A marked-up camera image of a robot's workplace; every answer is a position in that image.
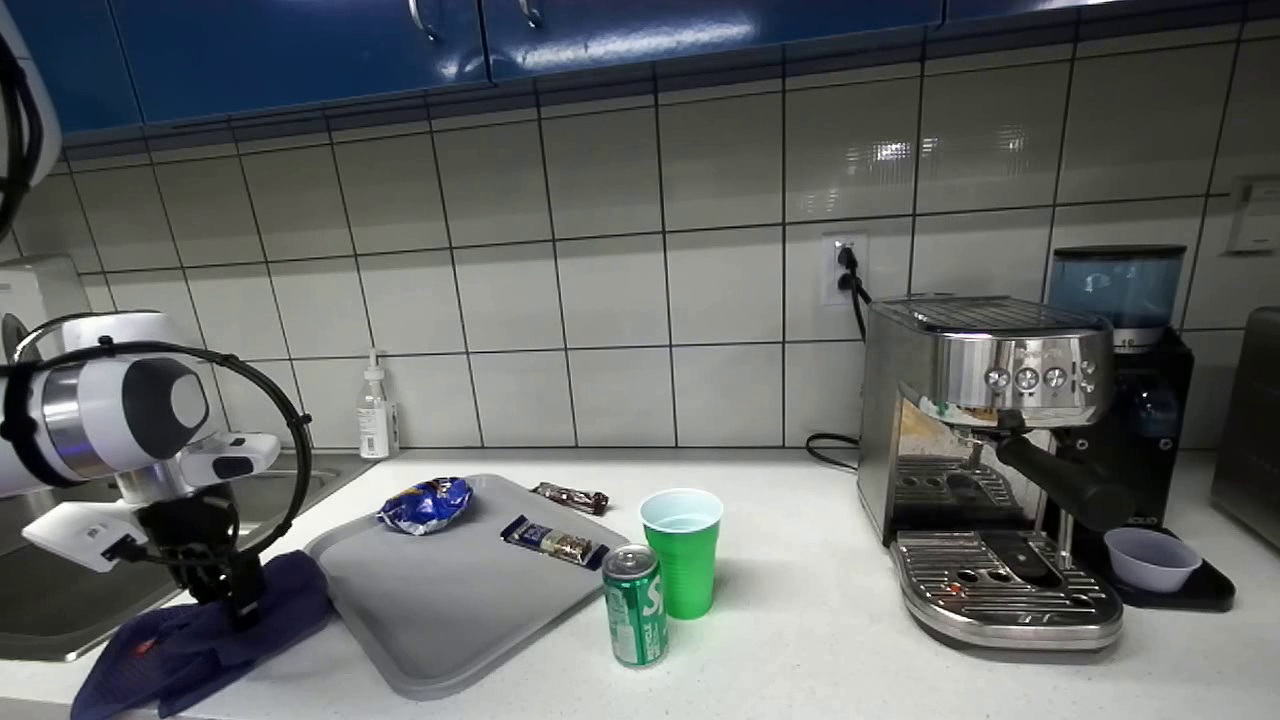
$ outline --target white tiled wall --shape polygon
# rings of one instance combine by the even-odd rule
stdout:
[[[17,225],[95,306],[165,306],[355,447],[376,345],[411,447],[801,445],[861,427],[873,295],[1038,300],[1049,253],[1182,242],[1217,445],[1280,257],[1227,257],[1231,188],[1280,177],[1280,35],[1199,26],[717,89],[527,96],[389,123],[228,128],[73,153]],[[267,409],[219,375],[235,423]]]

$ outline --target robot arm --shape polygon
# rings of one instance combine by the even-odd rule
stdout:
[[[24,535],[90,570],[107,570],[118,559],[159,559],[195,599],[228,599],[235,592],[242,599],[256,550],[283,535],[305,498],[312,460],[305,415],[235,355],[147,336],[165,336],[155,310],[76,317],[61,329],[64,355],[0,372],[0,495],[111,478],[116,498],[55,505]],[[283,518],[251,547],[235,547],[241,515],[228,478],[270,466],[278,438],[214,437],[190,359],[232,366],[264,386],[298,452]]]

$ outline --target power cord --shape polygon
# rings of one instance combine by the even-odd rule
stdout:
[[[836,263],[845,269],[840,280],[836,280],[836,286],[846,290],[846,300],[852,300],[854,336],[866,341],[865,304],[873,304],[873,290],[866,290],[866,285],[865,285],[865,275],[861,275],[861,260],[854,260],[854,253],[852,253],[846,242],[840,242]],[[840,464],[840,466],[854,466],[854,460],[840,460],[840,454],[831,454],[831,447],[845,447],[845,452],[861,454],[865,445],[861,445],[854,437],[845,437],[845,430],[810,430],[810,437],[803,438],[803,452],[806,452],[810,460],[821,460],[821,464]]]
[[[840,242],[836,263],[845,269],[836,286],[846,290],[852,300],[852,317],[854,317],[854,336],[866,341],[866,321],[865,321],[865,304],[873,304],[873,290],[861,275],[861,260],[846,242]]]
[[[845,447],[845,452],[861,452],[865,445],[854,437],[845,437],[845,430],[810,430],[803,438],[803,452],[821,464],[836,464],[836,466],[854,466],[854,460],[840,460],[831,454],[831,447]]]

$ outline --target gray cutting board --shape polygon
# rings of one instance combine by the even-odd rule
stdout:
[[[369,515],[324,532],[309,547],[324,566],[338,620],[380,677],[411,700],[475,685],[594,599],[601,570],[500,541],[514,515],[622,544],[622,535],[505,477],[468,477],[468,484],[475,505],[436,535],[401,535]]]

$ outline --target small bowl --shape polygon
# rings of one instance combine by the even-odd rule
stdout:
[[[1113,528],[1105,535],[1113,570],[1144,592],[1180,592],[1202,563],[1182,541],[1151,528]]]

